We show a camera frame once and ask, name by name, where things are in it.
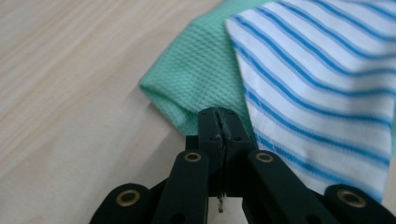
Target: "white cloth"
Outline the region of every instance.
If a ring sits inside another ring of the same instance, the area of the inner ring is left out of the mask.
[[[260,149],[311,189],[381,201],[396,95],[396,2],[274,2],[228,19]]]

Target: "green cloth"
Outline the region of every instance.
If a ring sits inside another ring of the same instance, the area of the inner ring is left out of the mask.
[[[193,20],[140,80],[140,88],[184,135],[196,134],[197,113],[227,107],[252,134],[227,18],[265,0],[224,0]]]

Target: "tabletop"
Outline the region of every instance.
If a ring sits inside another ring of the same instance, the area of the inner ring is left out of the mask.
[[[115,187],[169,175],[185,139],[137,82],[218,2],[0,0],[0,223],[89,223]],[[208,220],[247,223],[240,199]]]

